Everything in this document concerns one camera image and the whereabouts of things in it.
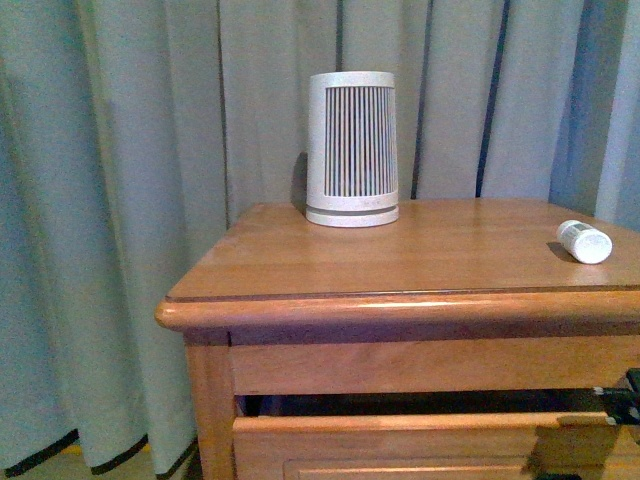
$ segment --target wooden table edge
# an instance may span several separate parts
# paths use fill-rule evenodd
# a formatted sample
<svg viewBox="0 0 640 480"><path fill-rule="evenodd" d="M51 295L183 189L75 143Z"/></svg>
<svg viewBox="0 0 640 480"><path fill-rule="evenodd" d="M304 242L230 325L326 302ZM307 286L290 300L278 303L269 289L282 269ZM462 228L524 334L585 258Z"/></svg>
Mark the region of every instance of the wooden table edge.
<svg viewBox="0 0 640 480"><path fill-rule="evenodd" d="M163 300L156 320L176 331L233 327L376 325L380 323L563 320L640 324L640 289L513 292L409 292L274 297L255 300Z"/></svg>
<svg viewBox="0 0 640 480"><path fill-rule="evenodd" d="M604 412L464 413L439 415L355 415L324 417L238 417L234 433L304 431L469 430L486 428L610 427Z"/></svg>

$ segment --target purifier base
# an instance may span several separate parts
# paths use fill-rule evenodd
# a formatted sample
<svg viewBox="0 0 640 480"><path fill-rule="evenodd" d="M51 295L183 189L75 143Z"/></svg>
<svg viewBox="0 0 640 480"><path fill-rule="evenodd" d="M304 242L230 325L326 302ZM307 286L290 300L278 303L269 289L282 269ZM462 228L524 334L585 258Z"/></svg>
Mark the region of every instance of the purifier base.
<svg viewBox="0 0 640 480"><path fill-rule="evenodd" d="M389 209L370 212L334 212L307 207L307 220L327 227L375 227L395 222L399 215L400 210L397 205Z"/></svg>

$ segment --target gray curtain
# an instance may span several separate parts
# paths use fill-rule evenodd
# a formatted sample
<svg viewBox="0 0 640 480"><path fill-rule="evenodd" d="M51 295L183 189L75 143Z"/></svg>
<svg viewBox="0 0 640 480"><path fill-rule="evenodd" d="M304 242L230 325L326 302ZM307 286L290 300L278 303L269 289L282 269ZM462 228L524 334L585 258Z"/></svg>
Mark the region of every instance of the gray curtain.
<svg viewBox="0 0 640 480"><path fill-rule="evenodd" d="M396 75L405 199L533 197L640 230L640 0L0 2L0 467L195 435L154 307L304 187L309 76Z"/></svg>

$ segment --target floor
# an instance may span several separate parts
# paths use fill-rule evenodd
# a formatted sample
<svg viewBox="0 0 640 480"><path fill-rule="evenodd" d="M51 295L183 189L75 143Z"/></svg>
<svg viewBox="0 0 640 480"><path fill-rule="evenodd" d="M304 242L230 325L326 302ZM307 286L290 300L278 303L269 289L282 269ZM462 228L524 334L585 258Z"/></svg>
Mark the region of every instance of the floor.
<svg viewBox="0 0 640 480"><path fill-rule="evenodd" d="M5 476L0 470L0 479ZM148 452L140 452L119 467L94 476L82 461L82 455L59 454L29 470L16 480L156 480ZM171 480L202 480L198 452L188 458Z"/></svg>

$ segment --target curtain hem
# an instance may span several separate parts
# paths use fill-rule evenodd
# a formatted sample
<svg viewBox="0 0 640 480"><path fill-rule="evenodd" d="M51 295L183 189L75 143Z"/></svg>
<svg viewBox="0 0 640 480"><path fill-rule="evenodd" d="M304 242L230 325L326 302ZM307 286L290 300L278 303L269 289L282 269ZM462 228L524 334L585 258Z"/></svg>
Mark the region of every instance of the curtain hem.
<svg viewBox="0 0 640 480"><path fill-rule="evenodd" d="M156 478L158 480L169 480L174 473L178 471L178 468L189 458L189 456L197 449L198 439L194 438L193 441L189 444L187 449L180 455L180 457L175 461L175 463L171 466L169 470L165 473L156 474Z"/></svg>
<svg viewBox="0 0 640 480"><path fill-rule="evenodd" d="M107 473L107 472L113 470L114 468L122 465L124 462L129 460L131 457L133 457L140 450L142 450L142 447L144 447L147 443L149 443L149 438L147 437L147 435L145 435L136 444L134 444L131 448L129 448L127 451L122 452L121 454L113 457L111 460L109 460L108 462L103 463L102 465L98 465L96 467L91 467L91 473L93 475L102 475L104 473Z"/></svg>
<svg viewBox="0 0 640 480"><path fill-rule="evenodd" d="M16 463L12 467L6 468L4 470L4 474L7 478L17 477L22 475L23 473L28 472L34 467L37 467L43 462L46 462L51 457L57 455L62 450L67 448L73 442L78 440L78 430L72 430L67 433L60 440L52 443L47 448L40 450L39 452L34 453L33 455L28 456L24 460Z"/></svg>

